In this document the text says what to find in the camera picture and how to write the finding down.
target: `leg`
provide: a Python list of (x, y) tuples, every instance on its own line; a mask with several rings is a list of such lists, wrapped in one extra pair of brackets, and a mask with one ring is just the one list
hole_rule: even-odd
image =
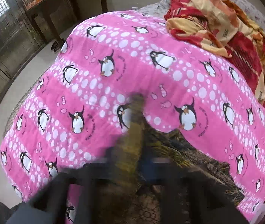
[(54, 36), (54, 38), (57, 40), (57, 43), (59, 45), (59, 47), (61, 48), (63, 46), (63, 41), (60, 38), (60, 35), (56, 29), (56, 27), (54, 26), (50, 15), (47, 12), (42, 11), (43, 17), (45, 19), (45, 21), (47, 22), (49, 29), (51, 30), (52, 35)]

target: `tiled floor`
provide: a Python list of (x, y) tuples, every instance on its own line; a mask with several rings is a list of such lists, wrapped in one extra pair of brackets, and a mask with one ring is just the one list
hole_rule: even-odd
[[(264, 6), (260, 0), (249, 0), (261, 11)], [(61, 37), (66, 38), (71, 32), (71, 29), (63, 32)], [(54, 62), (56, 54), (50, 51), (52, 43), (49, 43), (42, 51), (40, 51), (24, 68), (20, 75), (16, 78), (10, 89), (6, 93), (2, 103), (0, 104), (0, 144), (2, 142), (2, 135), (5, 129), (5, 124), (8, 120), (10, 112), (16, 106), (21, 97), (34, 84), (36, 79)], [(8, 207), (18, 204), (21, 200), (15, 193), (11, 184), (9, 183), (0, 164), (0, 201)]]

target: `cartoon penguin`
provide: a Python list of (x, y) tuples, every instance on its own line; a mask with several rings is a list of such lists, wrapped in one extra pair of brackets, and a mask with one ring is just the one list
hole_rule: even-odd
[(111, 55), (106, 56), (103, 60), (98, 60), (101, 64), (100, 75), (109, 77), (115, 72), (115, 62), (113, 59), (114, 49)]
[(239, 75), (237, 74), (237, 72), (235, 71), (235, 69), (233, 67), (229, 67), (229, 71), (232, 75), (232, 78), (235, 82), (239, 83)]
[(94, 38), (96, 38), (96, 36), (104, 29), (105, 27), (101, 25), (91, 26), (87, 29), (87, 37), (93, 36)]
[(85, 110), (85, 106), (83, 106), (83, 110), (81, 112), (77, 111), (74, 114), (71, 114), (68, 112), (70, 118), (72, 119), (71, 130), (76, 134), (81, 133), (84, 129), (84, 126), (85, 126), (84, 116), (83, 116), (84, 110)]
[(235, 113), (234, 110), (230, 107), (229, 103), (223, 104), (223, 111), (226, 123), (229, 122), (233, 126)]
[(121, 129), (125, 126), (127, 129), (130, 127), (131, 109), (129, 104), (120, 105), (117, 108), (117, 115), (120, 121)]
[(22, 116), (23, 116), (23, 113), (21, 114), (20, 117), (18, 116), (18, 120), (16, 122), (16, 128), (17, 128), (17, 130), (21, 130), (21, 127), (22, 127)]
[(56, 157), (56, 161), (52, 162), (50, 161), (49, 163), (47, 163), (45, 161), (45, 164), (48, 168), (48, 172), (49, 172), (49, 176), (53, 179), (55, 176), (58, 175), (58, 168), (57, 168), (57, 157)]
[(47, 125), (47, 121), (49, 120), (49, 115), (47, 115), (47, 113), (45, 113), (46, 109), (41, 109), (38, 112), (38, 126), (41, 128), (42, 132), (45, 131), (46, 129), (46, 125)]
[(256, 211), (257, 207), (259, 206), (260, 201), (258, 201), (254, 206), (253, 206), (253, 211)]
[(63, 69), (63, 82), (71, 83), (74, 76), (78, 73), (78, 69), (74, 68), (74, 65), (66, 66)]
[(264, 121), (264, 113), (262, 111), (262, 109), (259, 108), (259, 114), (260, 114), (260, 118), (262, 121)]
[(135, 28), (135, 30), (140, 34), (148, 34), (149, 33), (147, 26), (146, 27), (134, 27), (134, 26), (132, 26), (132, 27)]
[(194, 106), (194, 98), (191, 105), (183, 105), (181, 108), (174, 106), (175, 110), (179, 113), (179, 128), (189, 131), (196, 127), (197, 115)]
[(21, 167), (25, 168), (28, 173), (30, 173), (30, 168), (32, 165), (32, 160), (27, 156), (27, 152), (21, 152), (20, 154)]
[(7, 148), (6, 148), (6, 151), (1, 151), (1, 157), (2, 157), (2, 164), (6, 166), (7, 165)]
[(44, 82), (44, 78), (42, 78), (41, 80), (39, 80), (39, 85), (36, 87), (36, 90), (39, 90), (42, 87), (43, 82)]
[(235, 157), (237, 161), (237, 173), (241, 174), (242, 168), (244, 167), (244, 158), (242, 154), (240, 154), (238, 157)]
[(208, 61), (199, 61), (201, 64), (204, 65), (205, 70), (207, 71), (207, 73), (211, 76), (211, 77), (215, 77), (216, 76), (216, 71), (214, 70), (214, 68), (211, 65), (211, 61), (209, 59)]
[(167, 71), (169, 70), (169, 67), (172, 65), (172, 63), (175, 61), (174, 57), (166, 55), (166, 53), (163, 51), (152, 51), (150, 53), (150, 57), (154, 66), (159, 65), (162, 68), (165, 68)]
[(121, 17), (127, 18), (127, 19), (134, 18), (134, 16), (128, 15), (126, 13), (121, 13)]
[(258, 179), (256, 182), (256, 192), (258, 192), (259, 189), (260, 189), (260, 179)]
[(18, 190), (18, 188), (15, 185), (12, 185), (12, 187), (14, 188), (14, 191), (16, 192), (18, 197), (22, 199), (22, 193)]
[(67, 41), (65, 41), (65, 43), (63, 44), (62, 48), (61, 48), (61, 52), (62, 53), (66, 53), (68, 49), (68, 44)]
[(252, 110), (252, 106), (247, 110), (247, 118), (249, 120), (249, 124), (252, 125), (254, 123), (254, 114), (253, 114), (253, 110)]
[(258, 146), (258, 144), (255, 146), (255, 160), (258, 161), (258, 155), (260, 152), (260, 148)]
[(73, 206), (67, 206), (66, 207), (66, 215), (69, 221), (71, 221), (72, 223), (75, 221), (75, 208)]

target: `pink blanket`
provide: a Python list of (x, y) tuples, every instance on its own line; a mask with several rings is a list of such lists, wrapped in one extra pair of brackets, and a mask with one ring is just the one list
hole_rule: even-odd
[(164, 20), (135, 11), (78, 25), (32, 90), (0, 148), (17, 194), (26, 201), (62, 166), (100, 157), (112, 135), (129, 128), (131, 92), (146, 97), (155, 129), (179, 127), (195, 148), (230, 163), (245, 195), (238, 209), (251, 220), (265, 200), (265, 109), (228, 61), (176, 41)]

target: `wooden table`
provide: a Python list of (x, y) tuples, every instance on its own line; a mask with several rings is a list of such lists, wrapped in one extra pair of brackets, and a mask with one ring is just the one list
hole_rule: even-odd
[[(39, 33), (44, 43), (47, 44), (48, 41), (46, 40), (44, 34), (42, 33), (41, 29), (39, 28), (38, 24), (35, 21), (35, 18), (38, 16), (38, 14), (44, 17), (45, 21), (48, 24), (49, 29), (51, 30), (52, 35), (58, 42), (59, 47), (63, 46), (63, 41), (60, 38), (60, 35), (51, 20), (50, 14), (58, 9), (59, 4), (62, 1), (63, 0), (43, 0), (26, 11), (26, 15), (29, 17), (33, 28)], [(78, 21), (81, 21), (81, 14), (80, 14), (80, 9), (78, 7), (78, 2), (76, 0), (69, 0), (69, 1), (73, 8), (75, 17), (77, 18)], [(108, 9), (107, 9), (106, 0), (100, 0), (100, 1), (101, 1), (102, 12), (107, 13)]]

